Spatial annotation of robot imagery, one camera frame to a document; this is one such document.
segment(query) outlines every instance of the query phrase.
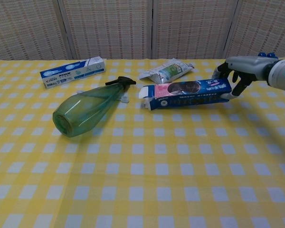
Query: blue toothpaste box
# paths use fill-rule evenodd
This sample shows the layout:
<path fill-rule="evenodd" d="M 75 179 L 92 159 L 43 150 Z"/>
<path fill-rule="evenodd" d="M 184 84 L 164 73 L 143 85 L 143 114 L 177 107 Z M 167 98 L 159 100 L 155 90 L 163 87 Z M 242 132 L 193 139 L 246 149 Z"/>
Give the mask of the blue toothpaste box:
<path fill-rule="evenodd" d="M 228 102 L 229 100 L 220 96 L 231 91 L 232 88 L 226 78 L 208 79 L 147 85 L 140 90 L 139 98 L 145 98 L 145 107 L 153 110 L 164 107 Z"/>
<path fill-rule="evenodd" d="M 94 57 L 40 72 L 46 89 L 105 72 L 105 62 Z"/>

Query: table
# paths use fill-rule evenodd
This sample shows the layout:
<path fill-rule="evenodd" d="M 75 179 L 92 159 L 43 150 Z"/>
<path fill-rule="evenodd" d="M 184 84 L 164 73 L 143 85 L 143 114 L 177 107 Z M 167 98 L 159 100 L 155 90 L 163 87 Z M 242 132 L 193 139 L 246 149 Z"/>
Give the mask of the table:
<path fill-rule="evenodd" d="M 165 60 L 107 60 L 103 74 L 46 90 L 72 61 L 0 61 L 0 227 L 285 227 L 285 92 L 255 82 L 224 104 L 141 108 L 138 74 Z M 223 60 L 186 60 L 178 81 Z M 52 113 L 118 76 L 137 85 L 91 132 L 66 138 Z"/>

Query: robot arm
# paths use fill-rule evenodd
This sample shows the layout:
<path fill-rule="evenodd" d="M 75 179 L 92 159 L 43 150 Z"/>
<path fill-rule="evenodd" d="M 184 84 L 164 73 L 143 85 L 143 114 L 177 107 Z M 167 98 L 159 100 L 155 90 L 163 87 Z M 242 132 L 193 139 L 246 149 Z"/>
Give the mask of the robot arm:
<path fill-rule="evenodd" d="M 218 66 L 212 78 L 227 78 L 234 71 L 232 82 L 239 83 L 229 94 L 222 94 L 224 99 L 238 97 L 253 81 L 267 81 L 271 87 L 285 90 L 285 60 L 258 56 L 229 57 Z"/>

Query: woven panel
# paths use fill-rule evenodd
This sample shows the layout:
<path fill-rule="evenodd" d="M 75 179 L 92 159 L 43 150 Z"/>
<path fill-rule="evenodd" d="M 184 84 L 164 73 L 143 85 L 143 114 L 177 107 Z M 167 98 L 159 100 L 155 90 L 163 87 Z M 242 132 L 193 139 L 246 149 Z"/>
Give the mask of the woven panel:
<path fill-rule="evenodd" d="M 51 0 L 0 0 L 0 59 L 66 59 Z"/>
<path fill-rule="evenodd" d="M 153 57 L 221 57 L 233 9 L 233 0 L 158 0 Z"/>
<path fill-rule="evenodd" d="M 147 58 L 148 0 L 63 0 L 79 59 Z"/>
<path fill-rule="evenodd" d="M 227 55 L 259 51 L 285 56 L 285 0 L 243 1 Z"/>

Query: green plastic bottle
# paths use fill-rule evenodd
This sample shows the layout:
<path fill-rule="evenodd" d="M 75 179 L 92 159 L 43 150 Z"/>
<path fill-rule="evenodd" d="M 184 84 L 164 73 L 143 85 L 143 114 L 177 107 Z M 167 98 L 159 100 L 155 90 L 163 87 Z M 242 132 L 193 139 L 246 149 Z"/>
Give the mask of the green plastic bottle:
<path fill-rule="evenodd" d="M 93 129 L 113 103 L 129 85 L 130 78 L 118 77 L 103 87 L 69 97 L 53 113 L 56 128 L 67 137 L 74 137 Z"/>

